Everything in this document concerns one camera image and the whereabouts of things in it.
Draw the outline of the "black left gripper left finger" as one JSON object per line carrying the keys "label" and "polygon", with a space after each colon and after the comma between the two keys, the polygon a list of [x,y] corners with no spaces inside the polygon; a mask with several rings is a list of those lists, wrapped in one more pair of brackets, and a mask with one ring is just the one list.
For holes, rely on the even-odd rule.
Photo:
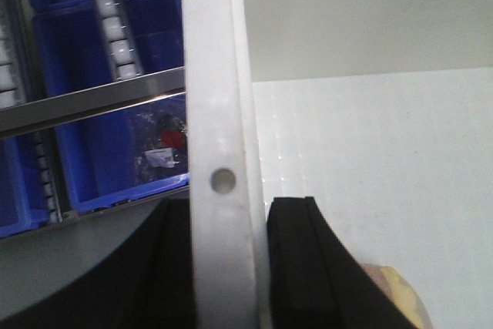
{"label": "black left gripper left finger", "polygon": [[193,328],[188,200],[164,200],[89,272],[3,328]]}

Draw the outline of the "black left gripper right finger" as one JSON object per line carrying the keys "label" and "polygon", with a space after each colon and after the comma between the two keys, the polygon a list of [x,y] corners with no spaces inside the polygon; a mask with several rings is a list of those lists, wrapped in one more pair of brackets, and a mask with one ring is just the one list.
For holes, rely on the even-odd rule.
{"label": "black left gripper right finger", "polygon": [[412,328],[327,224],[312,197],[276,197],[267,217],[275,328]]}

